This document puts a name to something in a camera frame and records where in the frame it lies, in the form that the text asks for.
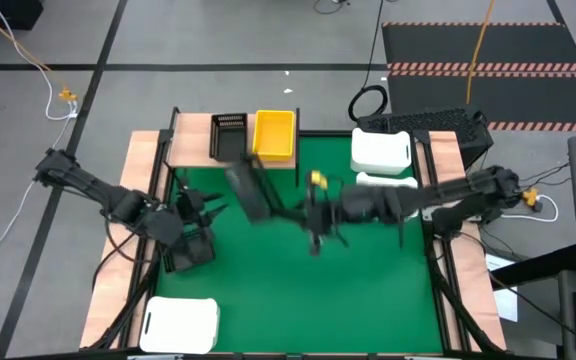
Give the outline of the white plastic handled bin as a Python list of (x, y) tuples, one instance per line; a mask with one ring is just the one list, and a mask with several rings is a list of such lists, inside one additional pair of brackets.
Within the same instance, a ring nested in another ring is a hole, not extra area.
[(365, 172), (360, 172), (356, 176), (356, 184), (364, 186), (387, 186), (387, 187), (407, 187), (418, 188), (418, 182), (413, 177), (406, 177), (403, 179), (371, 176)]
[(145, 352), (207, 354), (217, 343), (220, 308), (212, 298), (154, 296), (146, 305), (139, 347)]
[(407, 132), (394, 134), (351, 132), (351, 169), (382, 175), (399, 175), (412, 163), (411, 140)]

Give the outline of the white paper sheet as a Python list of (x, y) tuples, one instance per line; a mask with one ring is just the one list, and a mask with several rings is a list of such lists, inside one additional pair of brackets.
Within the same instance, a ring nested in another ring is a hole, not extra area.
[[(491, 254), (486, 254), (485, 259), (487, 269), (490, 272), (513, 264), (511, 260)], [(501, 289), (494, 291), (499, 317), (511, 322), (518, 321), (518, 300), (517, 295), (513, 293), (516, 290), (516, 287), (512, 287), (510, 290)]]

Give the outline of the black beam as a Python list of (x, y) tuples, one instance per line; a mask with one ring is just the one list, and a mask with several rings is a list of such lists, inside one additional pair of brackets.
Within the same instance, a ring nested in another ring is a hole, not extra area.
[(576, 245), (498, 268), (490, 272), (490, 279), (493, 289), (500, 290), (497, 281), (514, 287), (557, 276), (564, 270), (576, 271)]

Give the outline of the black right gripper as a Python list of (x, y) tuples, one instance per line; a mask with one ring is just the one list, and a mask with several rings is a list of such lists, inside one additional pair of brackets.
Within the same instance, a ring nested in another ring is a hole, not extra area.
[(338, 204), (327, 195), (322, 198), (307, 196), (304, 200), (304, 212), (299, 209), (278, 209), (273, 210), (273, 215), (301, 225), (304, 231), (316, 236), (324, 236), (332, 233), (332, 228), (339, 219), (339, 210)]

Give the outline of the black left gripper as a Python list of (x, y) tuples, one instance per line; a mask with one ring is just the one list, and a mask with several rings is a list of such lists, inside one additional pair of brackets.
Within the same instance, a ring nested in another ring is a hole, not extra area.
[[(205, 203), (222, 197), (223, 194), (221, 193), (205, 194), (195, 189), (184, 188), (179, 191), (175, 206), (184, 223), (199, 223), (205, 209)], [(206, 217), (209, 220), (214, 220), (227, 207), (227, 204), (223, 204), (211, 209), (206, 212)]]

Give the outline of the black hazard-striped floor mat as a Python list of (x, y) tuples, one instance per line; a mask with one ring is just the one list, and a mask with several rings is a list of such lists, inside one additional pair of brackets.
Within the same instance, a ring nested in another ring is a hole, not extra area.
[(394, 112), (469, 106), (492, 130), (576, 132), (576, 73), (393, 71), (388, 86)]
[(386, 22), (392, 70), (576, 71), (576, 45), (557, 22)]

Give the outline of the black box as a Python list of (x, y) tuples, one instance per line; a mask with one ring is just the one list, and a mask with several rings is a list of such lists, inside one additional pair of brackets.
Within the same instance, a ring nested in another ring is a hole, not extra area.
[[(43, 10), (42, 0), (0, 0), (0, 14), (14, 30), (31, 30)], [(1, 16), (0, 26), (4, 27)]]

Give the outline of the green table mat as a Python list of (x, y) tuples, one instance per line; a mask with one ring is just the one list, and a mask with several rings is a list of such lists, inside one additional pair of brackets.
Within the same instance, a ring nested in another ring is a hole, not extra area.
[(344, 225), (319, 255), (297, 225), (248, 221), (220, 168), (184, 171), (219, 194), (215, 259), (161, 272), (155, 292), (211, 298), (220, 309), (219, 352), (438, 353), (442, 349), (424, 236), (403, 228)]

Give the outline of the wooden table side panel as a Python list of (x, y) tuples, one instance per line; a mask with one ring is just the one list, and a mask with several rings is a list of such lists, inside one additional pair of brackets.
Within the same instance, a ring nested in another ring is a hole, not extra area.
[[(163, 197), (166, 169), (155, 168), (156, 152), (160, 141), (158, 131), (134, 131), (125, 152), (120, 184), (129, 189), (151, 192)], [(130, 232), (119, 224), (110, 226), (113, 240), (123, 246), (123, 255), (116, 254), (109, 240), (104, 244), (104, 265), (99, 271), (84, 325), (80, 345), (88, 347), (97, 341), (111, 325), (129, 297), (132, 275), (135, 272), (132, 259), (137, 257), (139, 240), (131, 238)]]
[[(438, 181), (444, 182), (463, 177), (465, 169), (456, 134), (433, 131), (429, 135)], [(488, 275), (479, 229), (474, 223), (464, 222), (461, 231), (463, 235), (451, 241), (451, 250), (462, 303), (489, 339), (505, 350), (506, 342)]]

